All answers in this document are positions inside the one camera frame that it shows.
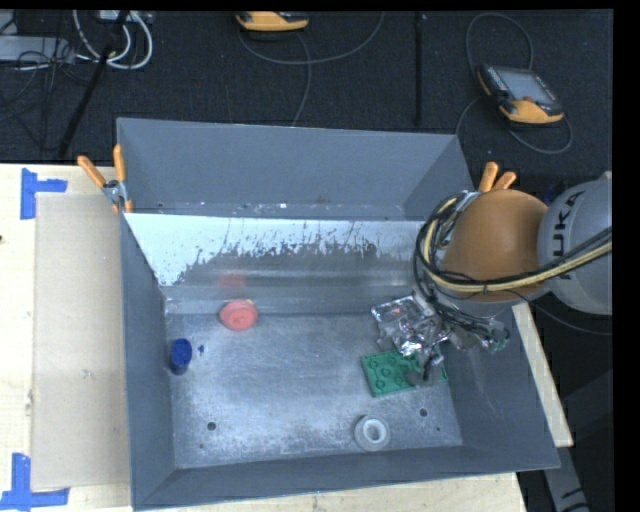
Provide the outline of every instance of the black carpet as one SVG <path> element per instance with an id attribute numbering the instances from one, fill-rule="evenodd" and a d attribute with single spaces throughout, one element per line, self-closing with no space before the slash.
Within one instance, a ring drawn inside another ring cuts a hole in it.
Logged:
<path id="1" fill-rule="evenodd" d="M 92 12 L 78 11 L 78 19 L 87 38 L 101 49 L 111 25 L 98 23 Z M 95 64 L 78 61 L 17 71 L 15 63 L 2 63 L 0 161 L 62 163 L 86 154 L 98 165 L 111 165 L 115 120 L 143 117 L 457 130 L 474 183 L 484 164 L 494 160 L 503 170 L 517 172 L 514 188 L 545 200 L 611 170 L 613 10 L 486 13 L 424 11 L 416 18 L 413 11 L 312 12 L 301 34 L 265 42 L 240 32 L 231 12 L 155 11 L 150 62 L 133 71 L 106 68 L 62 159 L 63 134 Z M 422 23 L 421 66 L 416 66 L 417 20 Z M 18 9 L 16 25 L 20 34 L 60 36 L 87 53 L 71 11 Z M 146 49 L 144 35 L 129 26 L 139 60 Z M 309 59 L 319 62 L 308 65 Z M 470 62 L 517 68 L 531 64 L 559 97 L 568 123 L 522 133 L 533 148 L 519 142 L 482 95 Z M 536 301 L 532 309 L 562 398 L 611 369 L 612 337 L 572 329 L 546 312 L 595 331 L 610 331 L 610 318 L 570 310 L 553 296 Z M 581 442 L 576 443 L 575 463 L 591 510 L 613 510 L 612 421 L 583 442 L 588 459 L 601 461 L 596 477 L 580 456 Z M 602 464 L 610 467 L 603 471 Z M 536 478 L 521 475 L 529 508 L 551 510 L 545 508 L 551 502 Z"/>

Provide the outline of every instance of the clamp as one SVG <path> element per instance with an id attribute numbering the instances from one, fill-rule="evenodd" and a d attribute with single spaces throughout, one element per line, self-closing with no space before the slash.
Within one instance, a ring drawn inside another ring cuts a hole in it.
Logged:
<path id="1" fill-rule="evenodd" d="M 482 193 L 490 192 L 491 190 L 506 190 L 514 181 L 516 181 L 516 173 L 513 171 L 505 172 L 498 181 L 498 164 L 495 162 L 487 162 L 484 166 L 484 172 L 478 185 L 478 190 Z"/>
<path id="2" fill-rule="evenodd" d="M 125 212 L 133 211 L 133 201 L 129 197 L 129 193 L 127 191 L 127 174 L 125 171 L 122 147 L 120 144 L 116 144 L 113 147 L 113 163 L 116 169 L 115 180 L 107 182 L 98 168 L 86 156 L 80 155 L 77 161 L 78 165 L 84 169 L 91 181 L 100 187 L 100 190 L 102 190 L 105 197 L 111 201 L 113 211 L 115 213 L 120 212 L 121 204 L 123 205 Z"/>

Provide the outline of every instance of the black electronic device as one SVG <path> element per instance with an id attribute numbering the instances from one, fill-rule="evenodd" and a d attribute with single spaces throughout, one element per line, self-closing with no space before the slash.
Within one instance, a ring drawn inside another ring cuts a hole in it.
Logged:
<path id="1" fill-rule="evenodd" d="M 546 82 L 531 69 L 483 64 L 476 76 L 495 102 L 500 117 L 512 128 L 555 126 L 564 109 Z"/>

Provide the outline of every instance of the blue tape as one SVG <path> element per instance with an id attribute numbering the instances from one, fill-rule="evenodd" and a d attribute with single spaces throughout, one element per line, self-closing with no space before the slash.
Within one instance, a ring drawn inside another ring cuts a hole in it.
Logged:
<path id="1" fill-rule="evenodd" d="M 31 512 L 32 507 L 66 505 L 69 489 L 31 492 L 31 459 L 21 453 L 11 456 L 11 490 L 0 496 L 0 510 Z"/>
<path id="2" fill-rule="evenodd" d="M 20 219 L 33 219 L 36 216 L 36 192 L 64 192 L 67 182 L 64 180 L 38 181 L 38 175 L 22 168 L 22 193 L 20 201 Z"/>

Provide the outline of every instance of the bin floor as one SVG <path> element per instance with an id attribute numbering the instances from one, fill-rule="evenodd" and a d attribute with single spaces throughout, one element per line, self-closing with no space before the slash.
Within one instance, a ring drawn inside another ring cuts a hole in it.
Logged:
<path id="1" fill-rule="evenodd" d="M 370 313 L 263 315 L 241 332 L 216 315 L 166 321 L 194 350 L 171 382 L 180 468 L 362 452 L 364 415 L 389 425 L 387 450 L 462 443 L 447 382 L 372 396 L 360 360 L 379 350 Z"/>

